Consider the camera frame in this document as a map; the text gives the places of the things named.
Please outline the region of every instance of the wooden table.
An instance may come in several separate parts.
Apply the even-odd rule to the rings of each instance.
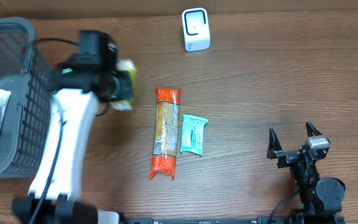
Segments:
[[[211,48],[192,53],[183,46],[180,16],[32,21],[38,37],[77,40],[80,29],[108,32],[139,69],[135,110],[110,111],[93,123],[83,199],[128,217],[268,215],[295,189],[289,170],[266,159],[269,127],[285,150],[294,150],[310,120],[332,141],[319,173],[346,183],[341,215],[358,223],[358,10],[209,19]],[[59,43],[40,48],[51,64],[74,51]],[[204,155],[179,154],[174,181],[149,180],[155,86],[182,88],[181,118],[209,119]],[[0,223],[11,219],[12,198],[24,196],[30,183],[0,180]],[[298,199],[278,214],[296,207]]]

